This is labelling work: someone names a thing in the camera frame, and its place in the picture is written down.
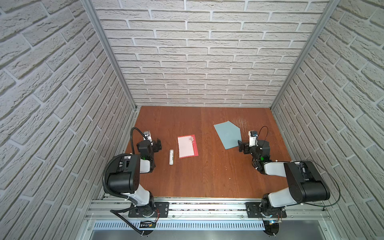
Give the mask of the pink white letter card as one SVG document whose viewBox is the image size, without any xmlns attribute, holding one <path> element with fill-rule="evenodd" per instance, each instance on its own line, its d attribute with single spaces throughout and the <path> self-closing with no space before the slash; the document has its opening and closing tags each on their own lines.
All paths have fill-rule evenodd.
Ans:
<svg viewBox="0 0 384 240">
<path fill-rule="evenodd" d="M 178 146 L 180 159 L 199 155 L 195 135 L 178 137 Z"/>
</svg>

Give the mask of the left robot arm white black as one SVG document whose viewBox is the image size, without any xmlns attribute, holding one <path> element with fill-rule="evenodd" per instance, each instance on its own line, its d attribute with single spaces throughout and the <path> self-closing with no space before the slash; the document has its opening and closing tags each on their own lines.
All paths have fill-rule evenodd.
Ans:
<svg viewBox="0 0 384 240">
<path fill-rule="evenodd" d="M 136 214 L 145 218 L 160 216 L 154 196 L 140 185 L 140 174 L 153 172 L 154 153 L 162 149 L 160 140 L 143 140 L 137 144 L 138 154 L 120 154 L 105 166 L 102 183 L 105 193 L 130 201 Z"/>
</svg>

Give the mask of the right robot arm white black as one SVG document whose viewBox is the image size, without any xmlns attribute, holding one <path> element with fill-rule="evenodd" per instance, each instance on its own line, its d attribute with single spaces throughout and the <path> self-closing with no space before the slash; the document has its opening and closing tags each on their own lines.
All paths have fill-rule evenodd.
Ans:
<svg viewBox="0 0 384 240">
<path fill-rule="evenodd" d="M 252 156 L 252 166 L 262 175 L 286 178 L 288 187 L 277 192 L 263 195 L 256 207 L 264 218 L 286 215 L 287 206 L 307 202 L 326 201 L 331 191 L 312 161 L 273 162 L 264 155 L 264 148 L 256 140 L 250 143 L 238 141 L 239 151 Z"/>
</svg>

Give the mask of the white glue stick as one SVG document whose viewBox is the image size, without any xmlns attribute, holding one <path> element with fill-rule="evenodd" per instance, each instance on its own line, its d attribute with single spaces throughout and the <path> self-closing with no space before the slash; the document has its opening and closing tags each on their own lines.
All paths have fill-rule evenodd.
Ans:
<svg viewBox="0 0 384 240">
<path fill-rule="evenodd" d="M 170 155 L 169 155 L 169 165 L 173 165 L 174 164 L 174 150 L 171 149 L 170 150 Z"/>
</svg>

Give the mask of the small circuit board left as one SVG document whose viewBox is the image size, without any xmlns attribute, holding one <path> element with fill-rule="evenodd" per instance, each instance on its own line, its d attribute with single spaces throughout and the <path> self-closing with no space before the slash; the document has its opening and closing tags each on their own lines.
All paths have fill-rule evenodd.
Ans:
<svg viewBox="0 0 384 240">
<path fill-rule="evenodd" d="M 154 229 L 157 223 L 153 221 L 141 221 L 140 228 L 141 229 Z"/>
</svg>

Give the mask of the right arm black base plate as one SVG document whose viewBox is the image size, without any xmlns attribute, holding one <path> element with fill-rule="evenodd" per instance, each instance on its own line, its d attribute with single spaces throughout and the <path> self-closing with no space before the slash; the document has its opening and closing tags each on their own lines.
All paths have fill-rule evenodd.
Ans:
<svg viewBox="0 0 384 240">
<path fill-rule="evenodd" d="M 286 218 L 287 213 L 284 208 L 274 208 L 269 205 L 263 205 L 261 202 L 246 202 L 248 218 Z"/>
</svg>

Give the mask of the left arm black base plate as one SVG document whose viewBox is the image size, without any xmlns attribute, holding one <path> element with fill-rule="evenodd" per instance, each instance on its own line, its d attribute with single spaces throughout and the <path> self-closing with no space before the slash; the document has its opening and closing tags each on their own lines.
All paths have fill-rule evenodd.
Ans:
<svg viewBox="0 0 384 240">
<path fill-rule="evenodd" d="M 136 207 L 129 211 L 129 218 L 145 218 L 154 219 L 167 218 L 169 213 L 169 202 L 155 202 L 153 206 L 150 204 L 145 206 Z"/>
</svg>

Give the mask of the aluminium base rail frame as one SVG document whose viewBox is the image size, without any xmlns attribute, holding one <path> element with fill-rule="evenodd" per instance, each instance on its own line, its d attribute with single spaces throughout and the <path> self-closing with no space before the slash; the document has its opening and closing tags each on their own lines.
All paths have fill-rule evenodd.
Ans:
<svg viewBox="0 0 384 240">
<path fill-rule="evenodd" d="M 155 198 L 155 202 L 169 202 L 167 218 L 159 218 L 155 231 L 168 230 L 215 230 L 215 231 L 263 231 L 264 222 L 279 223 L 290 221 L 312 221 L 319 224 L 320 232 L 327 240 L 339 240 L 335 224 L 324 207 L 314 204 L 299 204 L 285 207 L 286 218 L 248 218 L 246 202 L 261 202 L 261 199 L 235 198 Z M 124 220 L 112 210 L 131 207 L 131 202 L 106 194 L 101 200 L 93 200 L 87 210 L 78 240 L 89 240 L 96 230 L 129 230 L 140 226 L 145 218 L 129 218 L 129 212 L 122 213 Z"/>
</svg>

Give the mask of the left aluminium corner post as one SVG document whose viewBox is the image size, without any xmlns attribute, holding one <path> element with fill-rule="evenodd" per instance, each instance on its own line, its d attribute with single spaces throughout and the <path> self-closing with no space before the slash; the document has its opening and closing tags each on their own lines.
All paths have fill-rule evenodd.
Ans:
<svg viewBox="0 0 384 240">
<path fill-rule="evenodd" d="M 126 95 L 126 97 L 128 98 L 128 101 L 131 105 L 131 107 L 133 108 L 133 110 L 135 111 L 137 109 L 137 105 L 135 104 L 135 101 L 134 101 L 134 98 L 132 97 L 132 94 L 129 90 L 129 87 L 126 83 L 126 80 L 123 76 L 123 73 L 122 73 L 122 70 L 119 66 L 119 63 L 118 63 L 118 60 L 114 54 L 114 51 L 113 51 L 113 48 L 109 42 L 109 39 L 106 35 L 106 32 L 102 26 L 102 23 L 101 23 L 101 20 L 97 14 L 97 11 L 92 3 L 92 1 L 90 0 L 84 0 L 82 1 L 83 2 L 83 6 L 90 18 L 90 21 L 95 29 L 95 32 L 97 33 L 99 39 L 100 39 L 100 43 L 102 44 L 103 46 L 103 49 L 111 63 L 111 66 L 113 68 L 113 70 L 115 71 L 116 73 L 116 76 L 120 82 L 120 84 L 122 85 L 122 88 L 123 88 L 123 91 Z"/>
</svg>

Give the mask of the aluminium corner post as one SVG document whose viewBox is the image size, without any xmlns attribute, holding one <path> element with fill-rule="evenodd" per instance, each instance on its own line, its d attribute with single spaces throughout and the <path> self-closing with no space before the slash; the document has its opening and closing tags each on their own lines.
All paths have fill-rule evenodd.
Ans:
<svg viewBox="0 0 384 240">
<path fill-rule="evenodd" d="M 296 59 L 293 67 L 289 71 L 289 74 L 287 75 L 283 85 L 281 86 L 277 96 L 275 97 L 270 109 L 273 111 L 280 99 L 282 98 L 285 90 L 289 86 L 290 82 L 293 80 L 293 77 L 295 76 L 296 72 L 300 68 L 301 64 L 305 61 L 307 55 L 311 51 L 314 44 L 317 42 L 320 34 L 322 33 L 324 27 L 326 26 L 327 22 L 329 21 L 331 15 L 334 13 L 335 9 L 339 5 L 340 0 L 331 0 L 327 3 L 324 12 L 322 13 L 318 23 L 315 25 L 312 33 L 310 34 L 307 42 L 305 43 L 304 47 L 302 48 L 300 54 L 298 55 L 298 58 Z"/>
<path fill-rule="evenodd" d="M 129 87 L 126 83 L 126 80 L 123 76 L 123 73 L 122 73 L 122 70 L 119 66 L 119 63 L 118 63 L 118 60 L 114 54 L 114 51 L 113 51 L 113 48 L 109 42 L 109 39 L 106 35 L 106 32 L 102 26 L 102 23 L 101 23 L 101 20 L 97 14 L 97 11 L 92 3 L 92 1 L 90 0 L 84 0 L 82 1 L 83 2 L 83 6 L 90 18 L 90 21 L 95 29 L 95 32 L 97 33 L 99 39 L 100 39 L 100 43 L 102 44 L 103 46 L 103 49 L 111 63 L 111 66 L 113 68 L 113 70 L 115 71 L 116 73 L 116 76 L 120 82 L 120 84 L 122 85 L 122 88 L 123 88 L 123 91 L 126 95 L 126 97 L 128 98 L 128 101 L 131 105 L 131 107 L 133 108 L 133 110 L 135 111 L 137 109 L 137 105 L 135 104 L 135 101 L 134 101 L 134 98 L 132 97 L 132 94 L 129 90 Z"/>
</svg>

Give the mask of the right aluminium corner post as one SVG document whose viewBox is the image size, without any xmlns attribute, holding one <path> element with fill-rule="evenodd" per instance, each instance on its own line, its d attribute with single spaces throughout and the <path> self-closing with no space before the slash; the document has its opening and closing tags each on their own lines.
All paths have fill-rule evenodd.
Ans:
<svg viewBox="0 0 384 240">
<path fill-rule="evenodd" d="M 304 47 L 302 48 L 300 54 L 298 55 L 298 58 L 296 59 L 293 67 L 289 71 L 289 74 L 287 75 L 283 85 L 281 86 L 277 96 L 275 97 L 270 109 L 273 111 L 280 99 L 282 98 L 285 90 L 289 86 L 290 82 L 293 80 L 293 77 L 295 76 L 296 72 L 300 68 L 301 64 L 305 61 L 307 55 L 311 51 L 314 44 L 317 42 L 320 34 L 322 33 L 324 27 L 326 26 L 327 22 L 329 21 L 331 15 L 334 13 L 335 9 L 339 5 L 340 0 L 331 0 L 327 3 L 324 12 L 322 13 L 318 23 L 315 25 L 312 33 L 310 34 L 307 42 L 305 43 Z"/>
</svg>

